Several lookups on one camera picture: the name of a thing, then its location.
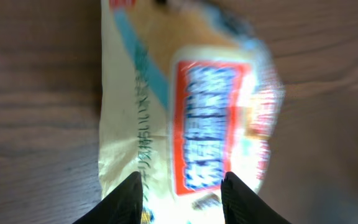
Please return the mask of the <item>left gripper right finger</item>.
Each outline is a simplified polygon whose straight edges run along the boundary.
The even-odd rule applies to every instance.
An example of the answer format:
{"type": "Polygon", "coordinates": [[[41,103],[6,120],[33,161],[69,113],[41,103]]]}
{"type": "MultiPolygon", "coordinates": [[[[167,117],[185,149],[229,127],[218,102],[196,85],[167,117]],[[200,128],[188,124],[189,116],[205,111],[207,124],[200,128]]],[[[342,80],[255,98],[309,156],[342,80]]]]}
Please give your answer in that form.
{"type": "Polygon", "coordinates": [[[290,224],[233,172],[221,182],[225,224],[290,224]]]}

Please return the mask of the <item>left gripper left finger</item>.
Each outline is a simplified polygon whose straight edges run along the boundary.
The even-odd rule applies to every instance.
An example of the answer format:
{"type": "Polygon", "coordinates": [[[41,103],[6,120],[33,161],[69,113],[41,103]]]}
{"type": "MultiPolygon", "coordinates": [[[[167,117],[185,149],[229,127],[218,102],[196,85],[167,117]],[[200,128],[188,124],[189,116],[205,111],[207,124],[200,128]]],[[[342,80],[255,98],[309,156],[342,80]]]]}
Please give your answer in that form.
{"type": "Polygon", "coordinates": [[[142,202],[141,174],[135,171],[73,224],[140,224],[142,202]]]}

